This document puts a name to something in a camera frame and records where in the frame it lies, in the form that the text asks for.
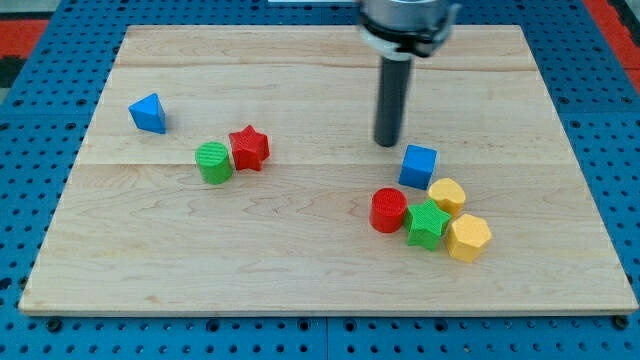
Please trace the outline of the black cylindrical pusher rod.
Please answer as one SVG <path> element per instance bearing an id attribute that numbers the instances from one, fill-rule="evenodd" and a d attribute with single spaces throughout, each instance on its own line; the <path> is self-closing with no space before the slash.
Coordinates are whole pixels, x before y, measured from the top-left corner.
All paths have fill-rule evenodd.
<path id="1" fill-rule="evenodd" d="M 412 61 L 381 58 L 374 140 L 382 147 L 399 141 Z"/>

